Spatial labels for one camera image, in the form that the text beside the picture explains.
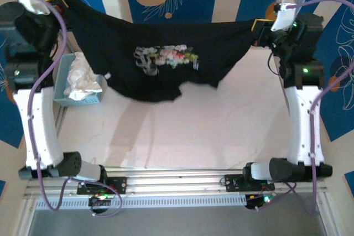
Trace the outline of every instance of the metal frame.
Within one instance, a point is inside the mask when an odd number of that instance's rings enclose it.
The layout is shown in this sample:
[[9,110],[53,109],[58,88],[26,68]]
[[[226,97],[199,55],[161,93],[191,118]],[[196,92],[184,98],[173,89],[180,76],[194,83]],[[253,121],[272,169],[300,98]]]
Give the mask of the metal frame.
[[[241,170],[182,170],[182,169],[128,169],[107,167],[110,176],[126,176],[127,193],[122,195],[125,201],[123,208],[146,207],[202,207],[205,206],[243,206],[244,196],[255,192],[229,193],[220,180],[226,174],[240,174]],[[56,204],[63,180],[45,180],[45,187],[50,201]],[[344,236],[342,224],[335,211],[335,206],[327,191],[324,181],[318,182],[317,206],[324,223],[326,232],[330,236]],[[76,194],[77,183],[68,184],[64,193],[64,209],[87,208],[88,196]],[[282,183],[275,184],[276,193],[284,193],[288,187]],[[310,183],[299,183],[296,190],[300,193],[311,192]],[[113,200],[112,207],[118,207],[119,201]],[[17,231],[12,236],[26,236],[36,209],[45,209],[41,200],[38,182],[28,182],[25,198],[17,217]]]

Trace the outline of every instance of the white cloth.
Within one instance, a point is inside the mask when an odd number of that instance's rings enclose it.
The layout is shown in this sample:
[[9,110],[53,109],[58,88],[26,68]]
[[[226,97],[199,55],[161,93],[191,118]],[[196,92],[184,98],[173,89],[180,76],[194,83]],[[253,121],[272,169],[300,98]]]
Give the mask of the white cloth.
[[102,88],[98,84],[97,75],[92,71],[84,54],[76,52],[75,57],[67,77],[70,86],[64,91],[64,94],[75,101],[82,101],[88,95],[102,92]]

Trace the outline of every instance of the blue plastic basket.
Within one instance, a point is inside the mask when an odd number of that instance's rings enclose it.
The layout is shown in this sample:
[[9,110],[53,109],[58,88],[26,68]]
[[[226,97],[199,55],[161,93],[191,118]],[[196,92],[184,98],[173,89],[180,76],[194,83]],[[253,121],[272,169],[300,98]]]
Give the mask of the blue plastic basket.
[[[69,75],[71,63],[74,60],[75,54],[63,55],[60,60],[58,75],[56,76],[56,82],[54,87],[54,101],[65,107],[100,103],[102,99],[102,92],[89,95],[82,101],[74,101],[73,99],[68,98],[68,96],[64,94],[66,88],[69,87],[67,76]],[[97,76],[97,82],[102,87],[101,75]]]

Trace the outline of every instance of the purple cable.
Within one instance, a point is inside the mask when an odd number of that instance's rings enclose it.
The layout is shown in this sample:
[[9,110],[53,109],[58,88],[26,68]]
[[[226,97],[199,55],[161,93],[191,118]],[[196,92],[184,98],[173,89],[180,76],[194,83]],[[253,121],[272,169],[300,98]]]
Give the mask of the purple cable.
[[301,206],[303,207],[303,209],[305,209],[310,215],[313,216],[313,214],[311,213],[311,210],[308,210],[309,207],[308,207],[308,204],[306,203],[306,200],[301,196],[299,195],[294,189],[293,187],[291,187],[287,182],[285,183],[289,189],[295,194],[295,196],[298,198],[298,200],[300,201],[300,204]]
[[[354,11],[354,4],[347,1],[347,0],[310,0],[304,2],[302,4],[295,4],[287,6],[287,9],[290,8],[299,8],[303,6],[308,6],[311,4],[323,2],[323,1],[335,1],[340,2],[344,5],[347,5]],[[310,128],[311,128],[311,147],[310,151],[312,154],[315,153],[315,117],[314,111],[318,102],[326,95],[332,88],[334,88],[338,83],[340,83],[349,73],[354,70],[354,62],[350,65],[350,67],[344,71],[336,80],[335,82],[328,85],[314,100],[310,108]],[[310,214],[313,216],[316,213],[316,197],[317,197],[317,174],[316,174],[316,161],[315,158],[311,158],[311,168],[312,168],[312,177],[313,177],[313,201],[311,205]]]
[[83,183],[88,183],[90,185],[99,185],[99,186],[102,186],[102,187],[105,187],[109,190],[111,190],[114,194],[116,194],[119,198],[119,201],[120,201],[120,204],[119,204],[119,207],[117,208],[116,211],[110,213],[110,214],[101,214],[101,215],[98,215],[96,214],[94,211],[93,211],[93,207],[94,205],[91,206],[90,210],[92,212],[92,215],[95,216],[95,217],[101,217],[101,218],[110,218],[110,217],[113,217],[115,216],[116,214],[118,214],[121,209],[122,209],[122,206],[123,206],[123,199],[121,197],[121,195],[118,193],[117,190],[113,189],[111,186],[109,185],[106,185],[104,183],[101,183],[101,182],[90,182],[90,181],[83,181],[83,180],[79,180],[79,179],[76,179],[76,178],[71,178],[72,180],[76,181],[76,182],[83,182]]
[[63,183],[63,187],[60,192],[60,198],[59,198],[59,203],[58,203],[57,207],[55,207],[55,208],[52,207],[47,196],[46,196],[45,190],[44,190],[43,177],[42,177],[42,173],[40,170],[40,157],[38,154],[38,149],[37,149],[37,144],[35,142],[34,129],[33,129],[32,106],[33,106],[33,98],[34,98],[34,94],[35,94],[36,89],[38,88],[40,83],[52,72],[52,70],[59,63],[62,55],[64,54],[65,47],[66,47],[66,41],[67,41],[67,31],[66,31],[65,22],[64,22],[63,18],[61,17],[61,15],[59,14],[59,12],[56,11],[56,9],[51,4],[49,4],[47,1],[45,1],[45,0],[37,0],[37,1],[42,2],[53,13],[53,15],[57,18],[57,20],[60,24],[60,28],[63,32],[63,44],[59,50],[59,54],[55,57],[54,62],[48,67],[48,69],[34,83],[32,89],[30,91],[30,94],[29,94],[28,105],[27,105],[29,138],[30,138],[30,142],[31,142],[31,146],[32,146],[34,159],[37,161],[37,175],[38,175],[40,192],[44,198],[44,201],[48,205],[48,207],[53,211],[57,211],[60,208],[61,201],[63,200],[64,189],[65,189],[65,185],[68,182],[68,180],[65,180]]

